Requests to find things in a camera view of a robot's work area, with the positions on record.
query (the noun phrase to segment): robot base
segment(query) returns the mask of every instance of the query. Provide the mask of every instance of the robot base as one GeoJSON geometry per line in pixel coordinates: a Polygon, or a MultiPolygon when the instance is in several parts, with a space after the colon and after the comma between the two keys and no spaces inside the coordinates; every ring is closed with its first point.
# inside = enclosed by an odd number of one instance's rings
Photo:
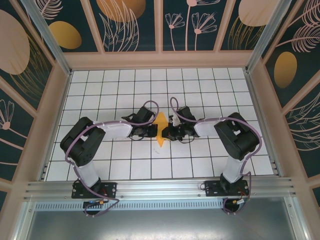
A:
{"type": "MultiPolygon", "coordinates": [[[[89,192],[81,182],[75,182],[72,184],[72,199],[100,199],[96,195],[89,192]]],[[[98,194],[106,196],[108,198],[115,198],[117,192],[116,182],[102,182],[99,186],[98,194]]]]}

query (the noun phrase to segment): enclosure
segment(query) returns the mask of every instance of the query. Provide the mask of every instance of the enclosure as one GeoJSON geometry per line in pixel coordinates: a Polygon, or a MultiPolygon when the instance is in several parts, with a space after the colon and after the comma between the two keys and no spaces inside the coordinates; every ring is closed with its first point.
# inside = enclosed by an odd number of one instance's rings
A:
{"type": "Polygon", "coordinates": [[[318,239],[319,19],[319,0],[2,1],[1,239],[318,239]],[[172,97],[257,130],[247,208],[202,189],[227,165],[219,136],[106,135],[92,162],[120,202],[86,218],[63,138],[147,101],[162,130],[172,97]]]}

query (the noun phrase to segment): white tile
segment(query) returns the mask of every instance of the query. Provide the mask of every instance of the white tile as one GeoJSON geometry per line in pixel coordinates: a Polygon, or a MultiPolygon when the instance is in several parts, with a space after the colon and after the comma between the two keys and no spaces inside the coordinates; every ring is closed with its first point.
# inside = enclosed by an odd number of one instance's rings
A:
{"type": "Polygon", "coordinates": [[[271,167],[271,162],[267,155],[253,156],[251,159],[252,159],[255,175],[273,175],[274,174],[274,171],[272,170],[272,167],[271,167]]]}
{"type": "Polygon", "coordinates": [[[60,126],[58,135],[56,137],[56,142],[60,143],[62,139],[68,134],[68,132],[73,128],[73,126],[60,126]]]}
{"type": "Polygon", "coordinates": [[[192,158],[193,177],[204,178],[213,177],[213,167],[211,157],[197,157],[192,158]]]}
{"type": "Polygon", "coordinates": [[[199,80],[184,81],[183,85],[185,93],[200,93],[199,80]]]}
{"type": "Polygon", "coordinates": [[[171,159],[152,159],[151,160],[151,177],[153,179],[170,179],[172,178],[171,172],[171,159]]]}
{"type": "Polygon", "coordinates": [[[112,160],[110,180],[130,179],[130,160],[112,160]]]}
{"type": "MultiPolygon", "coordinates": [[[[185,95],[183,93],[169,93],[168,94],[168,104],[170,107],[170,99],[175,97],[178,100],[179,107],[183,107],[186,105],[185,95]]],[[[176,106],[176,101],[172,100],[172,105],[176,106]]]]}
{"type": "Polygon", "coordinates": [[[231,79],[231,82],[235,92],[249,92],[245,79],[231,79]]]}
{"type": "Polygon", "coordinates": [[[215,79],[212,68],[198,68],[198,75],[200,80],[215,79]]]}
{"type": "Polygon", "coordinates": [[[115,120],[120,121],[123,119],[121,117],[129,116],[130,114],[133,114],[134,110],[132,108],[125,108],[125,109],[117,109],[115,111],[115,120]]]}
{"type": "Polygon", "coordinates": [[[51,161],[64,161],[65,160],[65,152],[61,149],[60,143],[55,143],[53,148],[53,154],[51,161]]]}
{"type": "Polygon", "coordinates": [[[237,106],[222,106],[221,110],[222,110],[222,116],[223,117],[228,117],[233,113],[238,113],[239,112],[237,106]]]}
{"type": "Polygon", "coordinates": [[[135,80],[135,70],[120,70],[119,82],[130,82],[135,80]]]}
{"type": "Polygon", "coordinates": [[[234,94],[238,106],[253,105],[249,92],[235,92],[234,94]]]}
{"type": "Polygon", "coordinates": [[[226,168],[228,157],[222,156],[222,157],[212,157],[212,165],[213,165],[213,172],[215,177],[220,177],[220,175],[223,173],[223,171],[226,168]]]}
{"type": "Polygon", "coordinates": [[[190,144],[183,144],[179,141],[171,142],[172,158],[190,158],[190,144]]]}
{"type": "Polygon", "coordinates": [[[100,96],[84,96],[82,109],[98,109],[100,102],[100,96]]]}
{"type": "Polygon", "coordinates": [[[231,79],[244,79],[244,71],[242,68],[228,68],[231,79]]]}
{"type": "Polygon", "coordinates": [[[118,94],[134,94],[134,89],[134,81],[119,82],[118,94]]]}
{"type": "Polygon", "coordinates": [[[68,96],[85,95],[86,83],[71,83],[68,96]]]}
{"type": "Polygon", "coordinates": [[[195,139],[190,143],[192,157],[210,157],[208,139],[195,139]]]}
{"type": "Polygon", "coordinates": [[[137,69],[137,70],[135,70],[135,80],[136,81],[150,81],[151,80],[151,70],[150,69],[137,69]]]}
{"type": "Polygon", "coordinates": [[[204,115],[206,119],[222,117],[221,108],[219,106],[205,106],[204,115]]]}
{"type": "Polygon", "coordinates": [[[102,82],[88,82],[85,87],[85,95],[101,95],[102,82]]]}
{"type": "MultiPolygon", "coordinates": [[[[151,94],[140,94],[140,95],[136,95],[134,97],[134,108],[135,109],[139,109],[141,108],[146,101],[151,100],[151,94]]],[[[151,107],[151,103],[147,103],[146,107],[150,108],[151,107]]]]}
{"type": "Polygon", "coordinates": [[[168,81],[168,93],[183,93],[184,83],[182,80],[179,81],[168,81]]]}
{"type": "Polygon", "coordinates": [[[116,100],[117,109],[130,109],[134,107],[134,95],[118,95],[116,100]]]}
{"type": "Polygon", "coordinates": [[[155,101],[160,108],[168,107],[168,95],[166,93],[163,94],[152,94],[152,101],[155,101]]]}
{"type": "Polygon", "coordinates": [[[108,122],[115,120],[116,110],[115,109],[100,109],[98,111],[98,122],[108,122]]]}
{"type": "Polygon", "coordinates": [[[66,181],[68,178],[70,164],[66,161],[52,161],[50,163],[50,168],[47,181],[66,181]]]}
{"type": "Polygon", "coordinates": [[[165,69],[151,69],[151,80],[167,80],[167,71],[165,69]]]}
{"type": "Polygon", "coordinates": [[[132,141],[132,159],[150,159],[151,141],[132,141]]]}
{"type": "Polygon", "coordinates": [[[111,159],[130,159],[131,141],[114,141],[111,159]]]}
{"type": "Polygon", "coordinates": [[[216,84],[216,90],[218,91],[218,93],[223,93],[223,92],[233,92],[233,88],[231,85],[231,81],[230,80],[215,80],[215,84],[216,84]]]}
{"type": "Polygon", "coordinates": [[[104,82],[102,85],[102,95],[118,94],[118,82],[104,82]]]}
{"type": "Polygon", "coordinates": [[[181,68],[167,69],[166,76],[168,80],[182,80],[181,68]]]}
{"type": "Polygon", "coordinates": [[[134,85],[135,94],[150,94],[151,82],[150,81],[136,81],[134,85]]]}
{"type": "Polygon", "coordinates": [[[106,70],[104,71],[104,82],[118,82],[120,70],[106,70]]]}
{"type": "Polygon", "coordinates": [[[186,93],[185,104],[188,107],[202,107],[202,98],[200,93],[186,93]]]}
{"type": "Polygon", "coordinates": [[[183,80],[198,80],[198,71],[196,68],[183,68],[182,69],[183,80]]]}
{"type": "Polygon", "coordinates": [[[110,160],[94,160],[93,165],[101,180],[109,180],[110,160]]]}
{"type": "Polygon", "coordinates": [[[202,93],[216,93],[217,87],[215,80],[200,80],[200,87],[202,93]]]}
{"type": "Polygon", "coordinates": [[[220,138],[209,139],[209,143],[212,157],[225,157],[229,155],[220,138]]]}
{"type": "Polygon", "coordinates": [[[86,83],[88,71],[74,71],[72,75],[72,83],[86,83]]]}
{"type": "Polygon", "coordinates": [[[254,106],[239,106],[239,113],[246,121],[258,120],[254,106]]]}
{"type": "Polygon", "coordinates": [[[230,79],[227,68],[213,68],[214,79],[230,79]]]}
{"type": "Polygon", "coordinates": [[[168,159],[171,157],[170,142],[164,141],[162,147],[158,141],[151,141],[151,157],[153,159],[168,159]]]}
{"type": "Polygon", "coordinates": [[[66,98],[64,110],[80,110],[84,96],[68,96],[66,98]]]}
{"type": "Polygon", "coordinates": [[[98,70],[98,71],[89,71],[88,75],[88,83],[89,82],[102,82],[104,79],[104,71],[98,70]]]}
{"type": "Polygon", "coordinates": [[[201,93],[201,95],[202,95],[203,106],[206,106],[206,107],[220,106],[218,94],[216,92],[201,93]]]}
{"type": "Polygon", "coordinates": [[[96,151],[93,160],[109,160],[111,158],[112,142],[103,141],[96,151]]]}
{"type": "Polygon", "coordinates": [[[98,110],[82,110],[80,113],[80,118],[87,117],[91,121],[97,121],[98,110]]]}
{"type": "Polygon", "coordinates": [[[80,116],[80,110],[65,110],[60,125],[75,125],[80,116]]]}
{"type": "Polygon", "coordinates": [[[219,92],[219,101],[221,106],[236,106],[237,102],[233,92],[219,92]]]}
{"type": "Polygon", "coordinates": [[[205,118],[204,108],[202,106],[190,107],[190,112],[197,120],[205,118]]]}
{"type": "Polygon", "coordinates": [[[150,159],[135,159],[131,161],[130,179],[150,179],[150,178],[151,178],[151,160],[150,159]]]}
{"type": "Polygon", "coordinates": [[[192,178],[192,164],[190,158],[173,158],[172,178],[192,178]]]}
{"type": "Polygon", "coordinates": [[[255,130],[257,130],[257,132],[260,134],[260,136],[262,136],[262,131],[259,125],[258,121],[247,121],[248,124],[250,124],[252,127],[254,127],[255,130]]]}
{"type": "Polygon", "coordinates": [[[167,93],[167,81],[152,81],[151,82],[152,94],[166,94],[167,93]]]}

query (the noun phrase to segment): yellow object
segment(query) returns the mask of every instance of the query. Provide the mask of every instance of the yellow object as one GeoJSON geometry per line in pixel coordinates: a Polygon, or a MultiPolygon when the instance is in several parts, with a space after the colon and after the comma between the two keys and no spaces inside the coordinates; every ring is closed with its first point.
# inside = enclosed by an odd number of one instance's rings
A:
{"type": "Polygon", "coordinates": [[[144,14],[146,9],[146,0],[96,0],[100,10],[106,15],[109,19],[116,22],[128,22],[129,19],[125,19],[126,10],[123,6],[126,6],[127,10],[132,10],[135,15],[135,18],[141,17],[144,14]]]}
{"type": "Polygon", "coordinates": [[[279,88],[286,88],[295,78],[297,59],[291,52],[285,51],[277,58],[274,66],[274,81],[279,88]]]}
{"type": "Polygon", "coordinates": [[[82,40],[78,30],[65,21],[55,21],[49,25],[49,28],[59,44],[65,49],[76,49],[80,47],[82,40]]]}
{"type": "Polygon", "coordinates": [[[279,0],[242,0],[239,5],[241,22],[250,27],[264,26],[269,22],[279,0]]]}
{"type": "Polygon", "coordinates": [[[165,139],[162,137],[162,130],[168,127],[168,121],[166,119],[165,114],[163,112],[159,112],[153,124],[158,125],[158,133],[156,135],[156,140],[158,141],[160,147],[162,147],[165,141],[165,139]]]}

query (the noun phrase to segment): leaf drawing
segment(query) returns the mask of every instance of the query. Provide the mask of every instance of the leaf drawing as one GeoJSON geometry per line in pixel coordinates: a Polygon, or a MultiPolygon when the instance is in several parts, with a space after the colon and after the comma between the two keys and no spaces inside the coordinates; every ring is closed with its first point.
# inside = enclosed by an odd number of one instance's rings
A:
{"type": "Polygon", "coordinates": [[[34,2],[42,17],[47,20],[53,20],[63,8],[61,0],[34,0],[34,2]]]}
{"type": "Polygon", "coordinates": [[[103,46],[106,51],[136,51],[139,44],[139,26],[134,12],[128,9],[124,2],[123,12],[115,0],[110,0],[109,3],[102,0],[101,3],[103,10],[110,17],[104,17],[99,13],[104,25],[103,46]]]}
{"type": "Polygon", "coordinates": [[[300,27],[294,34],[293,38],[284,41],[277,45],[277,47],[291,43],[295,52],[310,53],[318,43],[320,43],[320,25],[309,26],[304,25],[300,27]]]}

